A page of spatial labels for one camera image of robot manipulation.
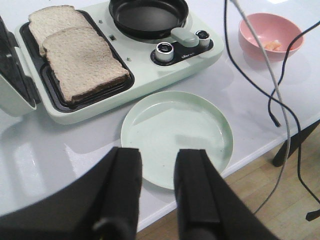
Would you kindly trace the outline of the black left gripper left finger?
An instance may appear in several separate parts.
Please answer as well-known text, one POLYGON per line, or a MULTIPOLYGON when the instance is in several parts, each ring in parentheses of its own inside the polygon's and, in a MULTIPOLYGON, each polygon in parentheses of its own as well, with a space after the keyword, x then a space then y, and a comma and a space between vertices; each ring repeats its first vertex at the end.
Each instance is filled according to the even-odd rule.
POLYGON ((70 185, 0 218, 3 240, 133 240, 142 187, 136 148, 113 147, 70 185))

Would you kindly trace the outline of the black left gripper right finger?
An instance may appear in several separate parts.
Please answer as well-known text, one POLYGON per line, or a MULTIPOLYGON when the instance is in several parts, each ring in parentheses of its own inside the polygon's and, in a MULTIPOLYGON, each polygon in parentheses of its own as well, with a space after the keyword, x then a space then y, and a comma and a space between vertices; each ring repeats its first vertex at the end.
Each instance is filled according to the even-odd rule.
POLYGON ((174 167, 181 240, 276 240, 231 190, 203 149, 181 149, 174 167))

